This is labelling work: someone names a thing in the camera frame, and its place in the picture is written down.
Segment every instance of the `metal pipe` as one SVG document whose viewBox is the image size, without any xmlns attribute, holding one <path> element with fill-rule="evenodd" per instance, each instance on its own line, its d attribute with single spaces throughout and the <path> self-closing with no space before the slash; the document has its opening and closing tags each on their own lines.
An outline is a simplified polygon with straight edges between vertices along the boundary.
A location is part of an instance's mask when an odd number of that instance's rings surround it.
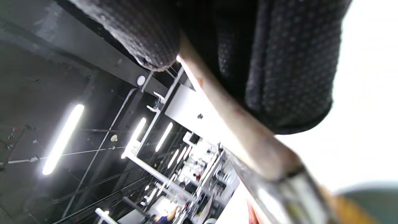
<svg viewBox="0 0 398 224">
<path fill-rule="evenodd" d="M 126 148 L 126 146 L 120 146 L 120 147 L 115 147 L 115 149 L 124 149 Z M 74 153 L 67 153 L 67 154 L 63 154 L 62 156 L 66 156 L 66 155 L 76 155 L 76 154 L 81 154 L 81 153 L 87 153 L 87 152 L 95 152 L 95 151 L 103 151 L 103 150 L 107 150 L 107 149 L 96 149 L 96 150 L 89 150 L 89 151 L 83 151 L 83 152 L 74 152 Z M 48 157 L 39 157 L 38 159 L 20 159 L 20 160 L 12 160 L 9 161 L 8 164 L 13 164 L 13 163 L 25 163 L 25 162 L 35 162 L 38 160 L 43 160 L 43 159 L 48 159 Z"/>
<path fill-rule="evenodd" d="M 169 69 L 165 70 L 171 77 L 173 77 L 173 79 L 175 79 L 175 77 L 173 76 L 173 74 L 169 71 Z"/>
<path fill-rule="evenodd" d="M 141 159 L 135 157 L 135 156 L 129 156 L 127 155 L 133 162 L 135 162 L 137 165 L 139 165 L 141 168 L 146 170 L 148 173 L 150 173 L 152 176 L 160 180 L 162 183 L 169 183 L 169 187 L 172 189 L 178 191 L 180 194 L 182 194 L 184 197 L 186 197 L 188 200 L 191 201 L 196 201 L 190 193 L 185 191 L 182 187 L 180 187 L 178 184 L 170 181 L 167 177 L 165 177 L 163 174 L 159 173 L 157 170 L 152 168 L 150 165 L 146 164 L 144 161 Z"/>
<path fill-rule="evenodd" d="M 151 71 L 147 77 L 147 79 L 145 80 L 145 83 L 143 84 L 143 86 L 141 87 L 141 92 L 144 92 L 146 86 L 149 83 L 150 78 L 152 78 L 154 71 Z"/>
<path fill-rule="evenodd" d="M 165 102 L 165 103 L 166 103 L 166 102 L 168 101 L 168 99 L 170 98 L 171 94 L 172 94 L 173 91 L 174 91 L 174 88 L 176 87 L 176 85 L 177 85 L 177 83 L 178 83 L 178 81 L 179 81 L 179 79 L 181 78 L 181 76 L 182 76 L 183 73 L 184 73 L 184 68 L 181 67 L 181 69 L 178 71 L 177 77 L 174 79 L 173 84 L 170 86 L 170 89 L 167 91 L 167 94 L 166 94 L 166 96 L 164 97 L 164 99 L 165 99 L 164 102 Z M 140 146 L 139 146 L 138 149 L 136 150 L 135 156 L 138 155 L 138 153 L 141 151 L 142 147 L 144 146 L 144 144 L 145 144 L 145 142 L 146 142 L 146 140 L 147 140 L 147 138 L 148 138 L 148 136 L 149 136 L 149 134 L 150 134 L 152 128 L 155 126 L 155 124 L 156 124 L 158 118 L 160 117 L 160 114 L 162 113 L 163 108 L 164 108 L 164 107 L 162 107 L 158 112 L 156 112 L 156 115 L 155 115 L 155 117 L 153 118 L 151 124 L 149 125 L 148 130 L 146 131 L 144 137 L 142 138 L 142 141 L 141 141 Z"/>
<path fill-rule="evenodd" d="M 137 89 L 137 88 L 133 88 L 133 89 L 131 89 L 130 92 L 127 94 L 127 97 L 125 98 L 125 100 L 124 100 L 122 106 L 120 107 L 120 109 L 119 109 L 117 115 L 116 115 L 115 118 L 113 119 L 113 122 L 112 122 L 111 126 L 109 127 L 109 130 L 112 129 L 113 125 L 116 123 L 117 118 L 118 118 L 119 115 L 121 114 L 121 112 L 122 112 L 124 106 L 126 105 L 127 101 L 129 100 L 130 96 L 131 96 L 131 95 L 133 94 L 133 92 L 135 92 L 136 90 L 138 90 L 138 89 Z M 80 180 L 80 183 L 79 183 L 79 185 L 78 185 L 78 187 L 76 188 L 75 191 L 78 191 L 78 190 L 80 189 L 80 187 L 82 186 L 83 181 L 86 179 L 86 176 L 87 176 L 87 174 L 88 174 L 88 171 L 90 170 L 91 166 L 93 165 L 93 162 L 94 162 L 94 160 L 96 159 L 96 157 L 97 157 L 97 155 L 98 155 L 98 152 L 101 150 L 101 147 L 102 147 L 102 145 L 104 144 L 104 142 L 105 142 L 106 138 L 108 137 L 108 135 L 109 135 L 109 132 L 107 132 L 107 133 L 105 134 L 105 137 L 103 138 L 103 140 L 102 140 L 101 144 L 99 145 L 99 147 L 98 147 L 96 153 L 94 154 L 93 158 L 91 159 L 91 162 L 90 162 L 90 164 L 88 165 L 88 167 L 87 167 L 87 169 L 86 169 L 86 172 L 84 173 L 84 175 L 83 175 L 82 179 Z M 76 196 L 73 196 L 73 197 L 70 199 L 70 201 L 69 201 L 69 203 L 68 203 L 68 206 L 66 207 L 64 213 L 62 214 L 62 218 L 65 218 L 65 216 L 66 216 L 66 214 L 68 213 L 70 207 L 72 206 L 72 203 L 73 203 L 73 200 L 75 199 L 75 197 L 76 197 Z"/>
<path fill-rule="evenodd" d="M 97 208 L 96 213 L 101 219 L 103 219 L 106 223 L 108 224 L 118 224 L 115 220 L 113 220 L 111 217 L 108 216 L 107 213 L 105 213 L 102 209 Z"/>
</svg>

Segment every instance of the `person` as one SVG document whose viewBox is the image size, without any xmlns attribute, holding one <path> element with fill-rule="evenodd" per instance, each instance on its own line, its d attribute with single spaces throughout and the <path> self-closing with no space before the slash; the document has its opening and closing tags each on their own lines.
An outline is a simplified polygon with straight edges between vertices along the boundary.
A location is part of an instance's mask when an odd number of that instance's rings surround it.
<svg viewBox="0 0 398 224">
<path fill-rule="evenodd" d="M 196 180 L 197 180 L 197 181 L 199 181 L 199 180 L 200 180 L 200 177 L 202 177 L 201 174 L 195 174 L 195 173 L 193 174 L 193 176 L 196 177 Z"/>
<path fill-rule="evenodd" d="M 181 183 L 179 183 L 178 184 L 180 187 L 182 187 L 184 190 L 185 190 L 185 187 L 187 186 L 186 184 L 185 184 L 185 182 L 181 182 Z"/>
<path fill-rule="evenodd" d="M 176 217 L 176 212 L 177 212 L 178 206 L 176 206 L 167 216 L 157 216 L 157 215 L 152 215 L 152 219 L 157 223 L 157 224 L 173 224 L 173 220 Z"/>
</svg>

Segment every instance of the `black ceiling grid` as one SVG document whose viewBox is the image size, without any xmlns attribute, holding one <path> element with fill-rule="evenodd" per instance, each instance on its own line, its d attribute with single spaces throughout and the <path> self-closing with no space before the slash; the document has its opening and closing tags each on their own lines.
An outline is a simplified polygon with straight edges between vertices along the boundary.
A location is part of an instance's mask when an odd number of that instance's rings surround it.
<svg viewBox="0 0 398 224">
<path fill-rule="evenodd" d="M 44 2 L 45 5 L 54 6 L 51 0 Z M 9 4 L 24 2 L 12 1 Z M 83 184 L 76 191 L 106 134 L 104 130 L 109 128 L 134 86 L 59 47 L 62 44 L 70 47 L 84 41 L 93 50 L 100 47 L 91 46 L 90 40 L 65 38 L 62 39 L 64 43 L 53 44 L 53 33 L 59 30 L 62 33 L 68 33 L 68 30 L 76 32 L 71 26 L 74 23 L 66 21 L 66 18 L 46 21 L 53 26 L 46 30 L 44 37 L 38 35 L 37 29 L 17 25 L 15 21 L 34 23 L 48 16 L 41 14 L 45 10 L 38 8 L 42 7 L 43 2 L 38 1 L 33 5 L 36 8 L 21 8 L 30 11 L 14 16 L 14 21 L 0 19 L 4 25 L 0 32 L 0 102 L 3 105 L 0 110 L 0 140 L 6 143 L 0 143 L 0 165 L 6 165 L 3 172 L 0 172 L 0 223 L 52 224 L 61 220 L 59 223 L 91 224 L 96 218 L 94 209 L 97 207 L 109 208 L 121 217 L 131 210 L 124 203 L 119 203 L 121 198 L 132 195 L 133 201 L 139 200 L 142 189 L 153 182 L 147 172 L 129 159 L 120 159 L 120 156 L 142 117 L 147 119 L 143 132 L 148 128 L 154 113 L 146 105 L 153 105 L 155 98 L 148 93 L 133 93 L 114 125 L 113 132 L 98 151 Z M 111 38 L 102 37 L 104 42 L 112 42 Z M 117 46 L 118 43 L 112 45 L 125 54 Z M 108 61 L 118 60 L 112 58 L 113 55 L 105 57 Z M 170 73 L 176 76 L 175 71 L 179 66 L 173 65 L 169 69 Z M 159 77 L 161 84 L 168 88 L 172 76 L 162 73 Z M 83 115 L 57 167 L 53 173 L 44 176 L 41 173 L 44 157 L 51 150 L 51 141 L 57 137 L 57 130 L 62 125 L 67 109 L 71 103 L 76 102 L 85 105 Z M 162 149 L 154 153 L 169 122 L 171 119 L 167 116 L 159 118 L 147 141 L 148 145 L 139 155 L 151 166 L 157 164 L 157 169 L 162 173 L 166 173 L 171 152 L 182 144 L 186 132 L 185 128 L 173 122 L 173 129 Z M 32 129 L 20 135 L 26 125 Z M 118 141 L 110 144 L 109 139 L 113 134 L 118 135 Z M 15 148 L 10 157 L 5 153 L 8 153 L 6 145 L 11 144 Z M 73 196 L 76 199 L 67 213 L 66 217 L 69 217 L 62 220 L 62 214 Z"/>
</svg>

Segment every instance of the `fluorescent light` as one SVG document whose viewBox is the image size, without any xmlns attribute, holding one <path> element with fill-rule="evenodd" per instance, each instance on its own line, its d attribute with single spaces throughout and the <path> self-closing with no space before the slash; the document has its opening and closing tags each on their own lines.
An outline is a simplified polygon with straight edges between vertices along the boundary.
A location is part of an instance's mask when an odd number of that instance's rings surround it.
<svg viewBox="0 0 398 224">
<path fill-rule="evenodd" d="M 178 150 L 176 151 L 176 153 L 173 155 L 173 158 L 170 160 L 169 165 L 167 166 L 167 169 L 170 168 L 170 166 L 172 165 L 173 161 L 176 159 L 178 154 Z"/>
<path fill-rule="evenodd" d="M 170 130 L 173 127 L 173 123 L 170 122 L 169 126 L 167 126 L 166 131 L 164 131 L 162 138 L 160 139 L 158 145 L 156 146 L 155 151 L 159 151 L 160 147 L 162 146 L 164 140 L 166 139 L 167 135 L 169 134 Z"/>
<path fill-rule="evenodd" d="M 189 148 L 188 148 L 188 150 L 185 152 L 185 155 L 184 155 L 184 160 L 187 158 L 187 156 L 188 156 L 188 154 L 189 154 L 189 152 L 192 150 L 192 146 L 190 146 Z"/>
<path fill-rule="evenodd" d="M 80 117 L 82 116 L 84 110 L 84 106 L 81 104 L 76 105 L 73 109 L 72 113 L 70 114 L 68 120 L 66 121 L 65 126 L 63 127 L 57 141 L 54 144 L 53 149 L 50 152 L 50 155 L 46 161 L 46 164 L 43 168 L 43 174 L 48 175 L 52 173 L 55 166 L 58 163 L 59 158 L 62 155 L 62 152 L 65 149 L 66 144 L 69 141 L 70 136 L 75 129 L 77 122 L 79 121 Z"/>
<path fill-rule="evenodd" d="M 128 150 L 131 150 L 132 147 L 136 146 L 136 144 L 138 142 L 137 138 L 140 135 L 142 129 L 144 128 L 145 123 L 146 123 L 145 118 L 142 118 L 140 123 L 138 123 L 137 127 L 135 128 L 135 130 L 133 132 L 133 135 L 131 136 L 129 143 L 127 144 L 127 146 L 121 156 L 122 159 L 126 158 L 126 153 L 128 152 Z"/>
<path fill-rule="evenodd" d="M 173 181 L 173 178 L 174 177 L 176 177 L 177 175 L 175 174 L 175 173 L 173 173 L 173 176 L 170 178 L 170 181 L 169 181 L 169 183 L 167 183 L 167 186 L 166 186 L 166 188 L 168 188 L 169 187 L 169 185 L 170 185 L 170 183 Z"/>
<path fill-rule="evenodd" d="M 164 188 L 165 185 L 166 185 L 166 182 L 163 183 L 163 185 L 162 185 L 162 187 L 160 188 L 160 190 L 159 190 L 158 194 L 156 195 L 156 197 L 159 196 L 159 195 L 162 193 L 163 188 Z"/>
<path fill-rule="evenodd" d="M 182 152 L 181 152 L 180 156 L 178 157 L 178 159 L 177 159 L 177 163 L 179 163 L 179 162 L 181 161 L 181 159 L 182 159 L 182 156 L 184 155 L 185 151 L 187 151 L 187 148 L 186 148 L 186 147 L 184 147 L 184 149 L 182 150 Z"/>
<path fill-rule="evenodd" d="M 157 190 L 158 190 L 157 188 L 153 189 L 153 191 L 150 194 L 149 198 L 146 200 L 148 203 L 152 200 L 153 196 L 155 196 Z"/>
</svg>

